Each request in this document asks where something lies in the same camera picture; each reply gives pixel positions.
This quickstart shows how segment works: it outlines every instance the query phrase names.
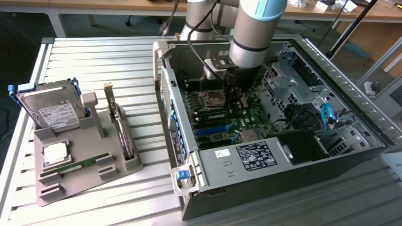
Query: white table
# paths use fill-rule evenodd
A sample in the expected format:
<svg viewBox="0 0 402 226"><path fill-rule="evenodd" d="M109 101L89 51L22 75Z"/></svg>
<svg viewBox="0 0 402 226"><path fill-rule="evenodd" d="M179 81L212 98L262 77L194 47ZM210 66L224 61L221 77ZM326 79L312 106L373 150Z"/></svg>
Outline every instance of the white table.
<svg viewBox="0 0 402 226"><path fill-rule="evenodd" d="M22 111L0 175L0 225L401 225L402 183L382 158L334 180L191 221L181 220L153 81L151 44L157 40L159 37L62 38L42 45L31 82L75 76L83 92L97 92L99 110L106 109L103 83L113 82L146 167L38 207L33 120Z"/></svg>

